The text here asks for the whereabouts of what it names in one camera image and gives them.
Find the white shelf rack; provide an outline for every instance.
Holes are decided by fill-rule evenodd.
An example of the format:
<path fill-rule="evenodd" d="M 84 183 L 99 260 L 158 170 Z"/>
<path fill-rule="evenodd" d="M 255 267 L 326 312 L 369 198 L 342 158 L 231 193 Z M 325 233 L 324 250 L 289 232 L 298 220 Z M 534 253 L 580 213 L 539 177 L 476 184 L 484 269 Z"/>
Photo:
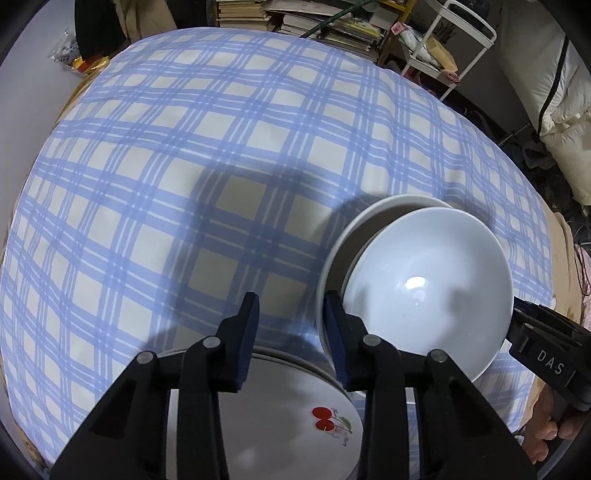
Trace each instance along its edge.
<path fill-rule="evenodd" d="M 406 59 L 407 64 L 403 68 L 400 75 L 405 75 L 410 67 L 414 67 L 417 70 L 429 75 L 430 77 L 437 79 L 439 82 L 441 82 L 447 86 L 446 92 L 441 96 L 441 100 L 443 100 L 443 99 L 445 99 L 445 97 L 447 95 L 449 95 L 449 93 L 456 86 L 458 86 L 459 82 L 458 83 L 452 82 L 451 80 L 449 80 L 447 78 L 445 73 L 441 72 L 440 70 L 433 67 L 432 65 L 429 65 L 429 64 L 417 59 L 418 52 L 421 50 L 421 48 L 423 48 L 423 46 L 427 42 L 427 39 L 432 35 L 433 30 L 435 30 L 439 21 L 442 18 L 448 20 L 449 22 L 453 23 L 457 28 L 460 28 L 461 30 L 466 32 L 468 35 L 470 35 L 472 38 L 474 38 L 474 40 L 476 40 L 478 43 L 480 43 L 482 45 L 482 49 L 478 52 L 476 57 L 474 57 L 474 59 L 467 65 L 467 67 L 461 73 L 458 74 L 459 81 L 462 81 L 462 79 L 471 70 L 471 68 L 476 64 L 476 62 L 478 60 L 480 60 L 480 58 L 484 55 L 484 53 L 495 44 L 496 32 L 479 15 L 477 15 L 472 10 L 470 10 L 468 7 L 466 7 L 465 5 L 461 4 L 460 2 L 458 2 L 456 0 L 447 0 L 444 4 L 439 3 L 437 0 L 426 0 L 426 1 L 429 4 L 429 6 L 433 10 L 435 10 L 435 13 L 437 14 L 437 16 L 435 17 L 435 20 L 433 20 L 433 23 L 431 24 L 431 26 L 429 27 L 427 32 L 423 35 L 423 41 L 413 51 L 410 51 L 401 42 L 402 50 L 404 52 L 404 57 Z M 451 6 L 451 5 L 461 8 L 462 10 L 464 10 L 464 12 L 467 12 L 471 17 L 473 17 L 478 23 L 482 24 L 483 30 L 490 33 L 490 37 L 484 35 L 482 32 L 478 31 L 472 25 L 470 25 L 462 17 L 458 16 L 457 14 L 455 14 L 454 12 L 449 10 L 449 6 Z"/>

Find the blue plaid tablecloth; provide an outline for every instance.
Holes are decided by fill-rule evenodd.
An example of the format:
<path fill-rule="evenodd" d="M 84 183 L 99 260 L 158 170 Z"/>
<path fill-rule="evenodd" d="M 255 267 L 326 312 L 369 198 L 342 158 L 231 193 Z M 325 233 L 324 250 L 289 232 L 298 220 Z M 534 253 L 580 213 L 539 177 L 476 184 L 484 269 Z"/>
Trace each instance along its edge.
<path fill-rule="evenodd" d="M 398 193 L 483 220 L 515 294 L 549 304 L 540 197 L 418 86 L 273 33 L 134 44 L 55 128 L 18 202 L 0 277 L 17 422 L 54 461 L 137 352 L 214 333 L 247 291 L 261 297 L 260 345 L 322 361 L 323 261 L 359 212 Z M 505 348 L 478 386 L 514 428 L 531 382 Z"/>

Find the black cord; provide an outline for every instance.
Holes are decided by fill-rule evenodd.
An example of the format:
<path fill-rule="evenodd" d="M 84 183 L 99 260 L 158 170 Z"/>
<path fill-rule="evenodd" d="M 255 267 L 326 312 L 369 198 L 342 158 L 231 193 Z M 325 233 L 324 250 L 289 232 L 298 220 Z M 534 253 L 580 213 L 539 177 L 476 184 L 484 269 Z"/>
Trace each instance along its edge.
<path fill-rule="evenodd" d="M 548 96 L 546 97 L 546 101 L 544 105 L 542 105 L 542 110 L 540 110 L 540 116 L 538 117 L 538 138 L 540 137 L 540 133 L 542 131 L 542 117 L 546 113 L 550 102 L 554 99 L 554 95 L 556 95 L 556 90 L 558 90 L 558 85 L 560 84 L 560 79 L 562 78 L 562 69 L 564 67 L 564 61 L 566 59 L 566 51 L 569 48 L 569 38 L 565 35 L 564 41 L 562 42 L 562 50 L 560 50 L 560 57 L 558 58 L 558 65 L 556 66 L 556 74 L 554 75 L 554 82 L 550 87 L 550 91 L 548 92 Z"/>

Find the white plate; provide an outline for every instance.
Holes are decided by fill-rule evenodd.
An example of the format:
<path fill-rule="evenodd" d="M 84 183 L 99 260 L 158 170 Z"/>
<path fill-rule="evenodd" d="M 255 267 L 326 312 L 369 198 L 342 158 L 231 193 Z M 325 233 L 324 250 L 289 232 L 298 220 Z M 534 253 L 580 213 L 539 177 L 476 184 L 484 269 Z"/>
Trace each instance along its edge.
<path fill-rule="evenodd" d="M 300 358 L 299 356 L 281 352 L 280 350 L 255 345 L 252 350 L 252 357 L 265 358 L 273 362 L 279 362 L 285 365 L 291 365 L 295 368 L 300 368 L 327 381 L 335 388 L 341 390 L 341 392 L 345 395 L 347 394 L 343 386 L 338 382 L 337 379 L 334 378 L 334 376 L 332 376 L 327 371 L 322 370 L 320 367 L 317 367 L 316 365 L 304 360 L 303 358 Z"/>
<path fill-rule="evenodd" d="M 357 411 L 341 390 L 303 368 L 252 358 L 242 390 L 220 394 L 219 404 L 232 480 L 345 480 L 357 464 Z M 173 390 L 166 445 L 171 480 L 177 478 L 177 408 Z"/>
<path fill-rule="evenodd" d="M 322 305 L 327 290 L 341 292 L 345 280 L 351 273 L 350 267 L 359 258 L 359 252 L 380 230 L 396 219 L 425 207 L 448 207 L 442 200 L 422 195 L 402 194 L 384 198 L 366 208 L 347 225 L 330 249 L 316 288 L 316 328 L 324 353 L 333 365 L 326 330 L 322 321 Z"/>

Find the yellow package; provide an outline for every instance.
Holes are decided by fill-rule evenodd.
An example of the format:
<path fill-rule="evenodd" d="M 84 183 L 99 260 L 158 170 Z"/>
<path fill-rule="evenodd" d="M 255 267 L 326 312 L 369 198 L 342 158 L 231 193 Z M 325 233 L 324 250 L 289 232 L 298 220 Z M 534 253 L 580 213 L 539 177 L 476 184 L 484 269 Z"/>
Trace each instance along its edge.
<path fill-rule="evenodd" d="M 449 53 L 445 47 L 439 43 L 439 40 L 433 37 L 433 35 L 429 35 L 429 38 L 427 39 L 427 51 L 433 55 L 439 63 L 441 63 L 443 70 L 457 72 L 457 65 L 452 54 Z"/>

